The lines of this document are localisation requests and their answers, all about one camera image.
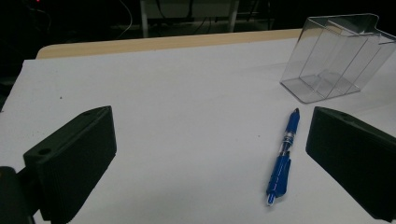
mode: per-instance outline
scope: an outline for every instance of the white table surface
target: white table surface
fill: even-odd
[[[303,105],[280,84],[297,39],[26,61],[0,113],[0,164],[78,114],[113,109],[118,152],[71,223],[388,223],[305,152],[315,106],[396,135],[396,57],[362,92]],[[294,108],[288,192],[265,189]],[[36,223],[42,220],[35,214]]]

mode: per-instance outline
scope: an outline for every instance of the pen grip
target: pen grip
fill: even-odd
[[[289,155],[277,157],[266,191],[267,194],[275,194],[278,198],[286,193],[290,164],[291,159]]]

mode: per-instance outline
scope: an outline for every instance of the transparent acrylic holder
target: transparent acrylic holder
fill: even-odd
[[[302,103],[360,91],[396,49],[374,14],[310,17],[280,83]]]

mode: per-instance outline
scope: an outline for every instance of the clear plastic container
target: clear plastic container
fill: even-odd
[[[302,103],[360,91],[396,49],[378,16],[309,17],[280,83]]]

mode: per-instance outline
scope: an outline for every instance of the pen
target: pen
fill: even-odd
[[[290,168],[290,149],[293,145],[294,136],[297,132],[298,121],[300,120],[300,111],[296,108],[290,115],[288,126],[283,136],[282,145],[280,146],[279,155],[276,158],[274,170],[271,174],[270,182],[267,188],[267,205],[274,204],[275,198],[281,197],[286,193],[288,185],[288,175]]]

